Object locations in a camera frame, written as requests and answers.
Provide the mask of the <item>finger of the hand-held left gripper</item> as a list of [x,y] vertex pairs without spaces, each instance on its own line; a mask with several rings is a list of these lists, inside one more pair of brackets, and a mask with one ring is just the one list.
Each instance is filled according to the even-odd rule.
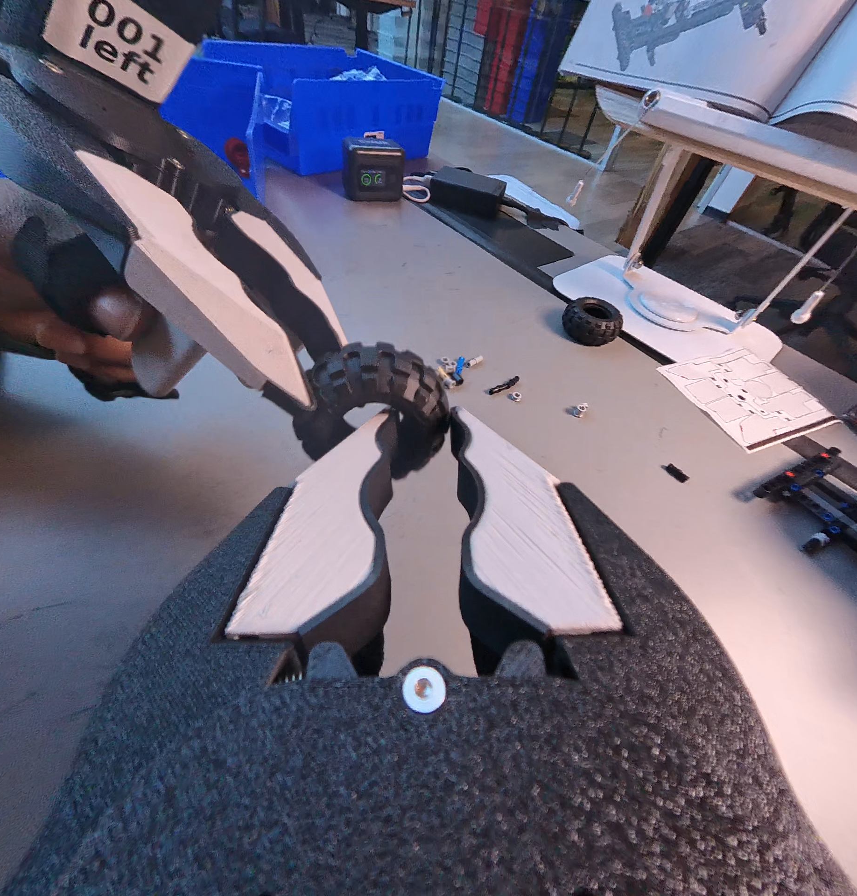
[[270,222],[319,275],[278,218],[206,148],[156,164],[80,149],[75,158],[85,198],[96,201],[97,217],[74,211],[87,244],[158,314],[133,343],[143,389],[165,395],[208,353],[284,410],[313,410],[316,398],[298,358],[306,348],[231,267],[231,214],[243,210]]
[[321,278],[270,222],[243,210],[231,214],[231,267],[309,353],[328,354],[346,344]]

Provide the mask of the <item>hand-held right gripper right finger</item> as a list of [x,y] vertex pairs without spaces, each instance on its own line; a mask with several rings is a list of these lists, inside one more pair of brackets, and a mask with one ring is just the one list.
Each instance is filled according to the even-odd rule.
[[469,517],[459,604],[473,641],[501,656],[519,641],[621,633],[562,482],[462,407],[452,411],[450,446]]

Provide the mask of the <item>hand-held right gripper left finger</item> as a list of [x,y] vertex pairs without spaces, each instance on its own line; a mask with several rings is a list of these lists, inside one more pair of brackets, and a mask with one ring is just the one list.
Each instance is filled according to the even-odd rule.
[[378,413],[297,477],[243,576],[227,640],[361,652],[378,638],[391,606],[379,519],[396,448],[396,416]]

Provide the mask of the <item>black lego wheel red hub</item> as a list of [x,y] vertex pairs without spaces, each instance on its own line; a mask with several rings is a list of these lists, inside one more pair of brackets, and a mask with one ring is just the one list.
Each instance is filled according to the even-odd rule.
[[561,322],[571,340],[589,348],[599,348],[619,337],[624,318],[610,302],[598,297],[579,297],[566,304]]
[[450,423],[446,390],[439,374],[414,353],[388,343],[352,343],[321,358],[308,377],[316,408],[294,418],[292,425],[313,461],[353,434],[348,413],[372,404],[397,416],[394,479],[425,467],[443,446]]

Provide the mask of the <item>white printed sticker sheet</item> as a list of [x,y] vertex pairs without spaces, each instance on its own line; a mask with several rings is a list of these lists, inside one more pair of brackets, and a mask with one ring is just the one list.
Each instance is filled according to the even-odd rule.
[[840,422],[813,394],[750,350],[667,364],[658,373],[748,454]]

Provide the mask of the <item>white lego truck model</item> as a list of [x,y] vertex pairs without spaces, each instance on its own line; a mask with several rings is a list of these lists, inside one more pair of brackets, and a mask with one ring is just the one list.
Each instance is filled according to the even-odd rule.
[[789,440],[801,459],[760,482],[755,498],[804,510],[816,520],[815,532],[801,545],[813,556],[830,546],[857,555],[857,467],[837,447],[825,447],[809,436]]

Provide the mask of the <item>lego instruction booklet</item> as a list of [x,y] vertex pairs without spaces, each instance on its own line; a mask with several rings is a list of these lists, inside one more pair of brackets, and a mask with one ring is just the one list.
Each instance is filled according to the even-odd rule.
[[558,69],[774,125],[857,125],[857,1],[592,1]]

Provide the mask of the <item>person's left hand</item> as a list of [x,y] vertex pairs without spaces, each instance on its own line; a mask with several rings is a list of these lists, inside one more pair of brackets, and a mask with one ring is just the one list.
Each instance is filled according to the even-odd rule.
[[64,364],[98,399],[144,397],[133,372],[131,340],[150,323],[152,309],[116,287],[95,297],[89,312],[92,331],[64,322],[0,258],[0,352]]

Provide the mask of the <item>small black device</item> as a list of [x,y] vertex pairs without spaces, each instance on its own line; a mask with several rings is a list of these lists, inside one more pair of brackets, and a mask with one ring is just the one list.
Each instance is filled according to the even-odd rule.
[[345,197],[359,203],[396,203],[403,196],[406,154],[393,140],[346,137],[342,144]]

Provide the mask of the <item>white plastic stand base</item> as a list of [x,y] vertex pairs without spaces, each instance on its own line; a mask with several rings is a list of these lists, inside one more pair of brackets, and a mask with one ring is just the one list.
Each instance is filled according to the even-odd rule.
[[608,255],[585,263],[557,275],[554,286],[566,297],[608,301],[622,313],[625,333],[671,362],[732,350],[749,350],[771,362],[782,342],[757,319],[816,250],[804,255],[764,302],[739,317],[643,261],[654,216],[680,163],[691,153],[839,203],[848,214],[857,211],[857,153],[661,88],[638,100],[599,88],[597,98],[608,118],[661,141],[665,153],[628,256]]

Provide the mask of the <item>thin metal rod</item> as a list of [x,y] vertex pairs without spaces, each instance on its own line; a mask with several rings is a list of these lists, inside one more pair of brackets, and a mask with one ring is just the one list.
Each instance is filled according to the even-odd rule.
[[[622,126],[616,126],[613,134],[611,136],[611,140],[607,145],[606,150],[603,152],[602,157],[595,163],[595,170],[599,173],[606,172],[614,162],[616,156],[618,155],[618,151],[620,149],[621,144],[626,139],[628,134],[630,133],[629,128],[625,128]],[[574,208],[577,205],[578,199],[581,195],[581,192],[584,188],[585,181],[581,179],[577,182],[572,192],[567,197],[567,205],[569,208]]]
[[829,286],[857,289],[857,230],[841,227],[817,250],[815,257],[828,267],[816,270],[822,283],[801,306],[791,314],[793,324],[802,325],[812,318],[815,308],[826,295]]

